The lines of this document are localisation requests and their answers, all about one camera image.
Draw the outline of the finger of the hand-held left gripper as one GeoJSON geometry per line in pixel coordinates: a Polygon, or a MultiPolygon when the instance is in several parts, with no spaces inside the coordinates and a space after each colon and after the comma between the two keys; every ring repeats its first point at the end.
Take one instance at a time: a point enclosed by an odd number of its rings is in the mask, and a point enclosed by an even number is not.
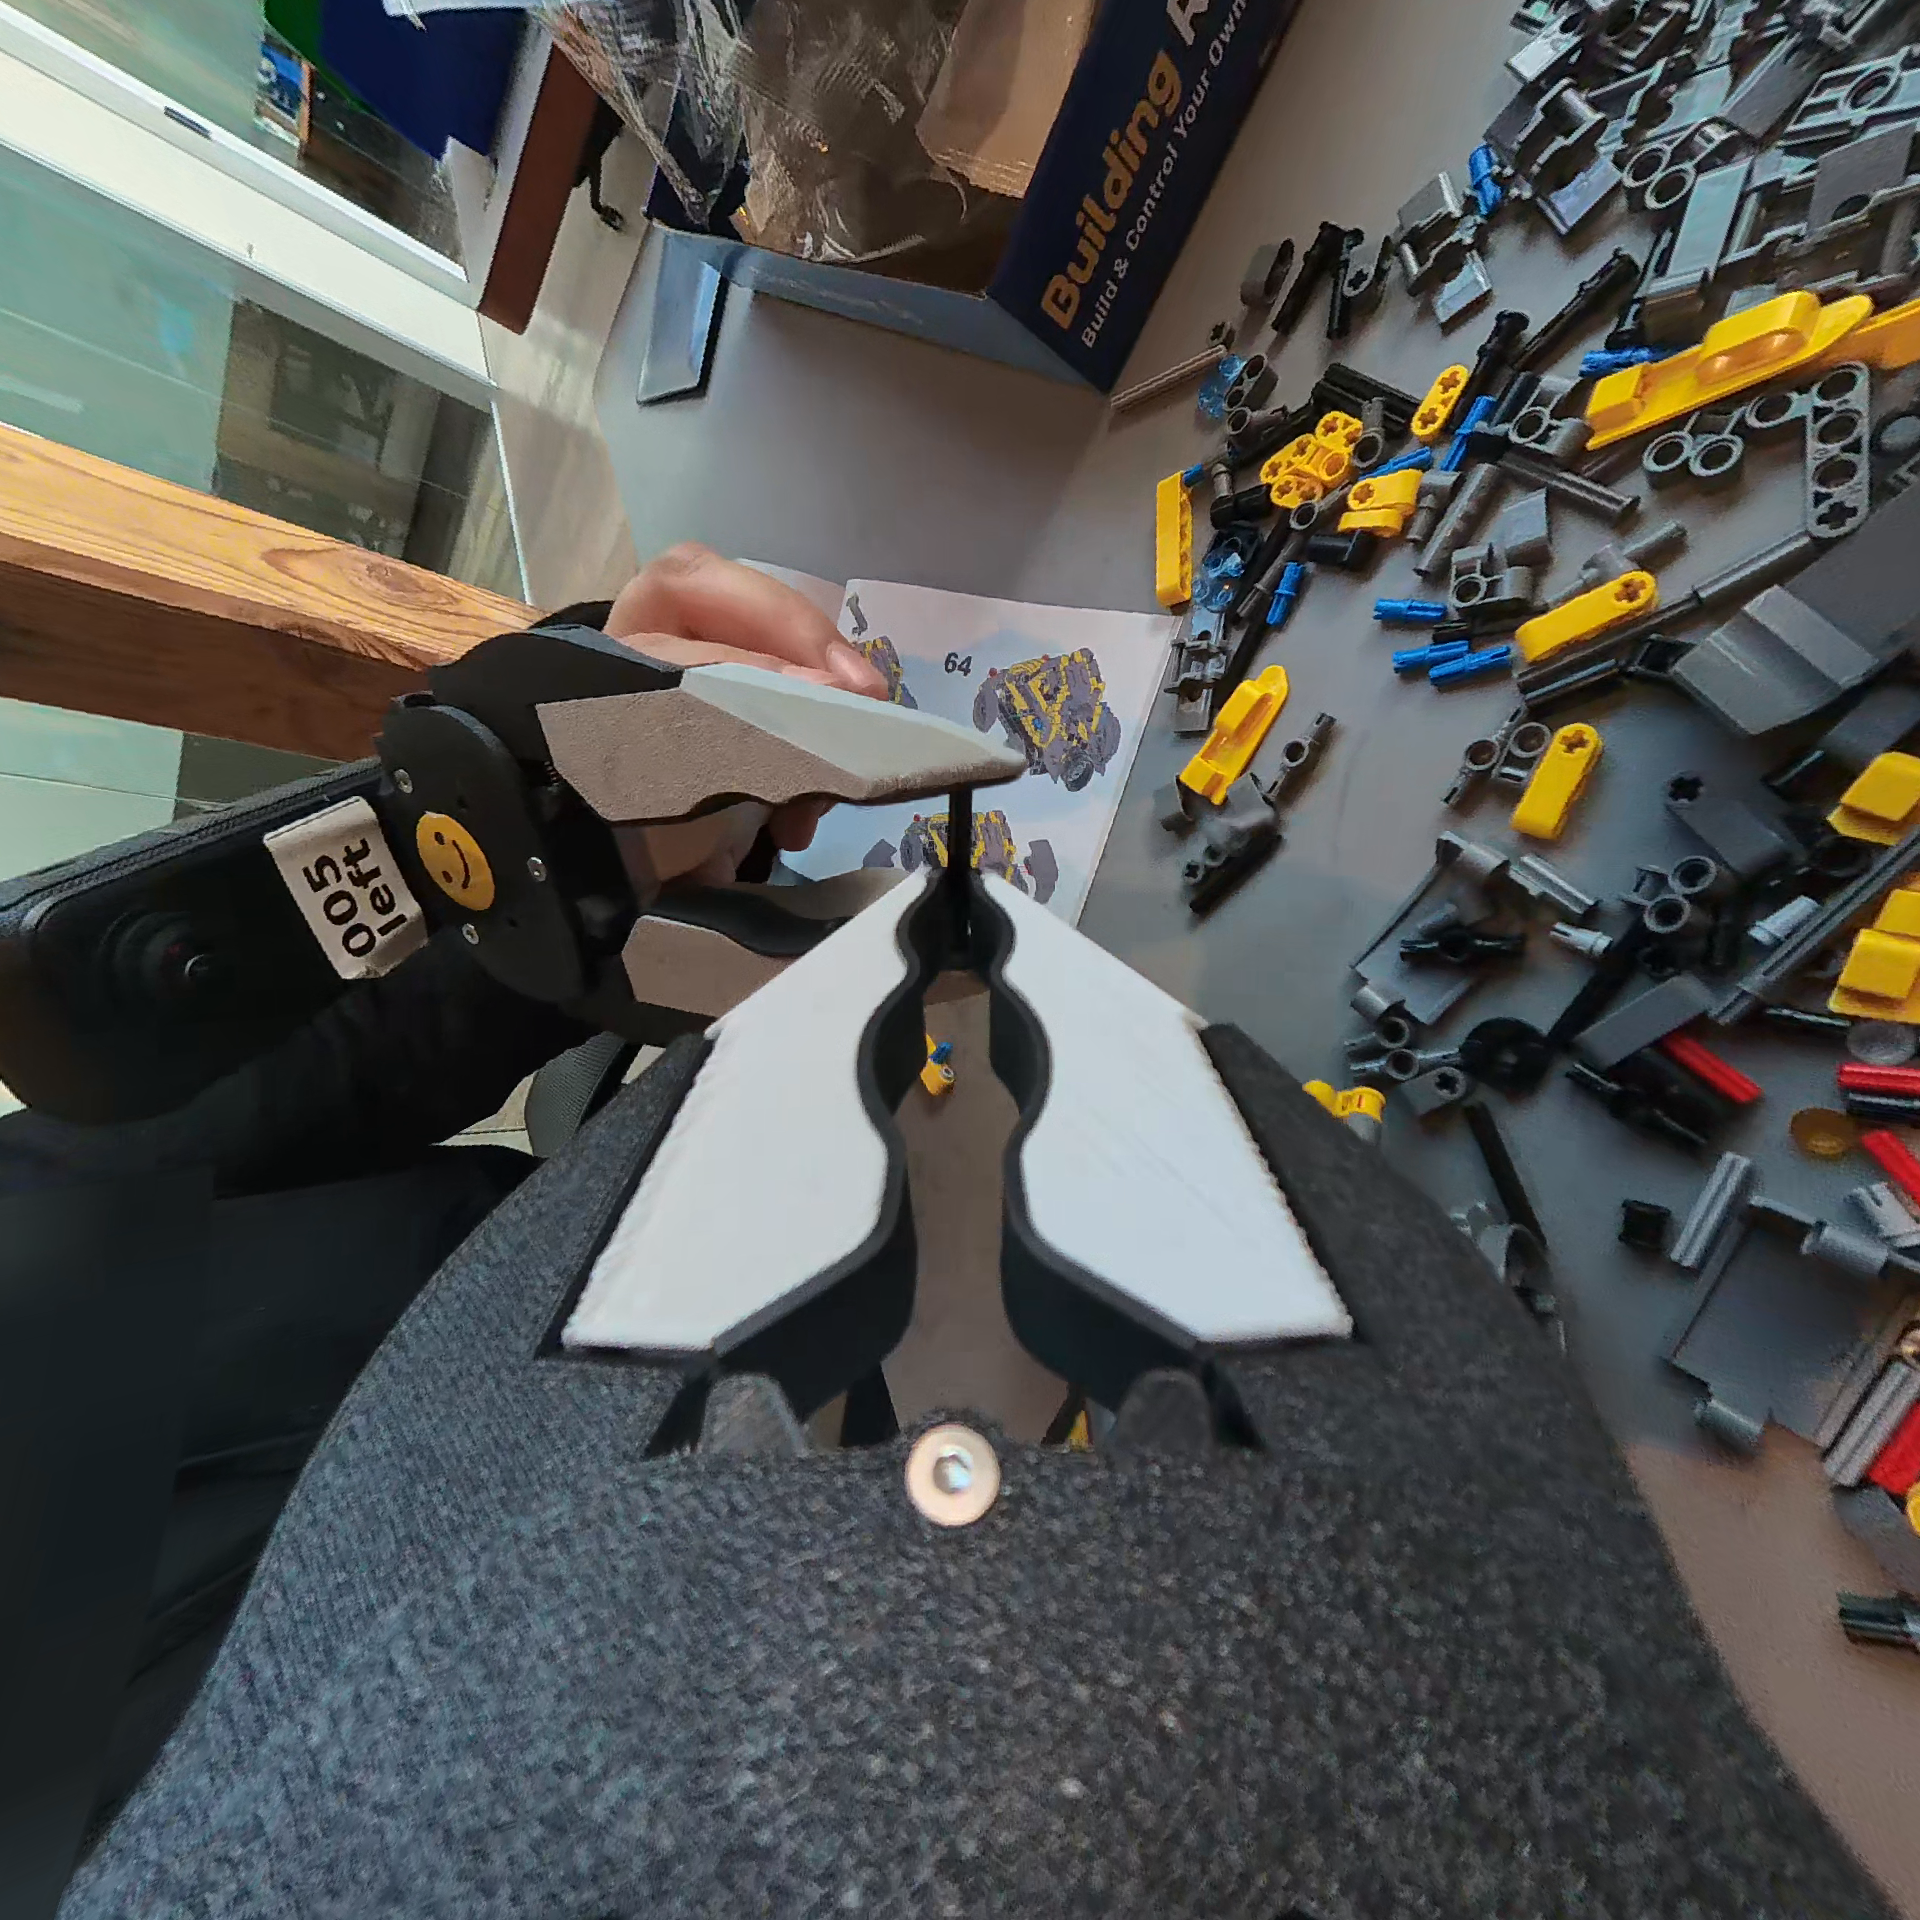
{"type": "Polygon", "coordinates": [[[730,1027],[735,1040],[771,1034],[776,1019],[858,1034],[914,972],[897,929],[917,902],[917,878],[880,868],[671,891],[638,913],[620,950],[620,1037],[700,1037],[737,1005],[745,1016],[730,1027]]]}
{"type": "Polygon", "coordinates": [[[1023,750],[917,706],[744,665],[538,706],[561,781],[612,825],[679,825],[737,802],[880,806],[1018,781],[1023,750]]]}

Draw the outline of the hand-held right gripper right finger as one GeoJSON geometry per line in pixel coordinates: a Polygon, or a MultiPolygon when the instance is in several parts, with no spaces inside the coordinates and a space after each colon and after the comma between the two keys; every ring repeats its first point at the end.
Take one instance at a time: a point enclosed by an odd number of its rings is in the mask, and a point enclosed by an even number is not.
{"type": "Polygon", "coordinates": [[[1145,1376],[1339,1344],[1353,1317],[1213,1064],[1208,1026],[1009,882],[973,882],[1023,1350],[1121,1412],[1145,1376]]]}

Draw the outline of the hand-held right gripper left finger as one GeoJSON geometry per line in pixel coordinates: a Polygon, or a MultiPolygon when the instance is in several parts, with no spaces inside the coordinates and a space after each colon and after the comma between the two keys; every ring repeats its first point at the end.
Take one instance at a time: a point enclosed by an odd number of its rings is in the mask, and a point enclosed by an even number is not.
{"type": "Polygon", "coordinates": [[[896,1113],[924,1068],[941,882],[896,884],[719,1016],[561,1320],[571,1358],[764,1375],[813,1413],[914,1307],[896,1113]]]}

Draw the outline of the person's left forearm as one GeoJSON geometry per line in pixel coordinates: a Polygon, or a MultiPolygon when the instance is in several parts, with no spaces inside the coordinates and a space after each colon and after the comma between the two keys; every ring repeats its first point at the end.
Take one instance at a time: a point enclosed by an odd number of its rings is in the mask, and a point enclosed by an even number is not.
{"type": "Polygon", "coordinates": [[[171,1115],[5,1115],[4,1196],[194,1171],[223,1196],[253,1196],[392,1175],[492,1119],[596,1030],[510,992],[441,932],[171,1115]]]}

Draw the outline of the grey desk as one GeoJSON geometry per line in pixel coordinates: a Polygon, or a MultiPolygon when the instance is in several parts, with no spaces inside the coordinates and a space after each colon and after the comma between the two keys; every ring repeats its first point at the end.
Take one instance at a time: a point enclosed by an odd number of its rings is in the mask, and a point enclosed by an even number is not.
{"type": "MultiPolygon", "coordinates": [[[[1231,308],[1262,239],[1320,221],[1377,243],[1422,183],[1462,167],[1511,95],[1511,4],[1303,4],[1163,290],[1127,380],[1163,373],[1231,308]]],[[[1048,377],[733,292],[705,399],[638,409],[605,388],[603,425],[637,551],[705,542],[848,582],[893,580],[1063,608],[1149,605],[1154,485],[1197,463],[1185,399],[1111,418],[1048,377]]],[[[1320,578],[1275,642],[1291,706],[1339,729],[1286,813],[1284,851],[1203,923],[1154,822],[1175,740],[1158,713],[1080,927],[1208,1019],[1244,1027],[1299,1079],[1327,1079],[1358,1030],[1349,957],[1424,877],[1463,747],[1508,709],[1501,685],[1429,689],[1389,665],[1369,608],[1413,595],[1408,563],[1359,588],[1320,578]]],[[[1684,1219],[1722,1147],[1756,1189],[1855,1222],[1876,1176],[1797,1154],[1787,1119],[1833,1092],[1836,1047],[1741,1030],[1718,1046],[1764,1098],[1700,1154],[1646,1140],[1553,1068],[1498,1113],[1543,1217],[1570,1350],[1666,1528],[1748,1713],[1918,1914],[1918,1658],[1848,1645],[1839,1592],[1890,1592],[1833,1514],[1814,1447],[1780,1427],[1752,1458],[1691,1419],[1666,1362],[1691,1285],[1618,1244],[1618,1202],[1684,1219]]]]}

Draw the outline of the person's left hand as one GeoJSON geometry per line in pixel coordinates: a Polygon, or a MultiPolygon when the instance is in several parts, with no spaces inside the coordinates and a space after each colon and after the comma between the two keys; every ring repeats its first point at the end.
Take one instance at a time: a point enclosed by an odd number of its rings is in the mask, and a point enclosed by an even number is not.
{"type": "Polygon", "coordinates": [[[667,665],[748,665],[890,701],[888,678],[821,608],[699,543],[645,563],[614,597],[603,630],[667,665]]]}

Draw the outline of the open instruction booklet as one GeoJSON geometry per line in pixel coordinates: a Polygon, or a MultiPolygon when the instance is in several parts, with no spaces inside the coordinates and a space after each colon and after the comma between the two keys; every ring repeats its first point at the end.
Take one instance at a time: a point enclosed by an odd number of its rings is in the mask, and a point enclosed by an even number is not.
{"type": "Polygon", "coordinates": [[[837,613],[840,633],[876,665],[897,706],[1023,758],[1018,781],[973,801],[973,864],[1075,923],[1158,705],[1176,619],[757,570],[837,613]]]}

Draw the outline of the person's dark clothing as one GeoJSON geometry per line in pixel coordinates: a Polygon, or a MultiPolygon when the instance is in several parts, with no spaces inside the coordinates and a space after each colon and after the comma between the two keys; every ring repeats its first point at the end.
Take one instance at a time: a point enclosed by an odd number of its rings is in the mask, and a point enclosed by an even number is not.
{"type": "Polygon", "coordinates": [[[329,1417],[536,1165],[4,1119],[4,1914],[47,1918],[181,1727],[329,1417]]]}

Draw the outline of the blue cardboard kit box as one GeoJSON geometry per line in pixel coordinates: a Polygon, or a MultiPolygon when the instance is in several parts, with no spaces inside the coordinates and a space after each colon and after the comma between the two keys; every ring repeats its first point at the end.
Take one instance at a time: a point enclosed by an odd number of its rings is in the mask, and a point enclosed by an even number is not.
{"type": "Polygon", "coordinates": [[[1299,15],[1294,4],[1104,4],[1002,238],[897,262],[809,262],[647,216],[723,281],[1089,391],[1111,391],[1299,15]]]}

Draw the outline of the clear plastic bags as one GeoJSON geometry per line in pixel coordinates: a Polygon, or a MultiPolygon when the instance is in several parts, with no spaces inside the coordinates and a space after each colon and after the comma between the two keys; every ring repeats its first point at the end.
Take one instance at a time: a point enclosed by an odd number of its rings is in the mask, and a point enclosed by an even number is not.
{"type": "Polygon", "coordinates": [[[536,4],[659,229],[978,292],[1097,4],[536,4]]]}

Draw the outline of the pile of small brick parts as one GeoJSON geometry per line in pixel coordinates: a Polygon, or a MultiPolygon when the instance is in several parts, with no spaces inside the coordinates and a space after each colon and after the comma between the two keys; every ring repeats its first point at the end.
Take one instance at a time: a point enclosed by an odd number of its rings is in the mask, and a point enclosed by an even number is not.
{"type": "Polygon", "coordinates": [[[1259,734],[1315,580],[1391,549],[1401,681],[1511,705],[1441,796],[1422,884],[1352,961],[1359,1138],[1455,1115],[1455,1229],[1548,1330],[1551,1250],[1483,1096],[1548,1079],[1712,1154],[1764,1086],[1733,1037],[1836,1047],[1805,1158],[1880,1181],[1808,1213],[1718,1153],[1618,1243],[1690,1279],[1666,1362],[1728,1452],[1818,1447],[1918,1647],[1918,7],[1517,4],[1517,93],[1377,247],[1268,246],[1169,376],[1220,430],[1165,480],[1179,734],[1259,734]]]}

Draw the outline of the blue tub with green lid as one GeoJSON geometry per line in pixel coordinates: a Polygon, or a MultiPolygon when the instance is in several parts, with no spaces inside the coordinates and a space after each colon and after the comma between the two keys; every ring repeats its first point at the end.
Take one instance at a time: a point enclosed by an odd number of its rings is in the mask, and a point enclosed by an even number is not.
{"type": "Polygon", "coordinates": [[[491,155],[516,81],[517,4],[264,4],[268,28],[419,155],[491,155]]]}

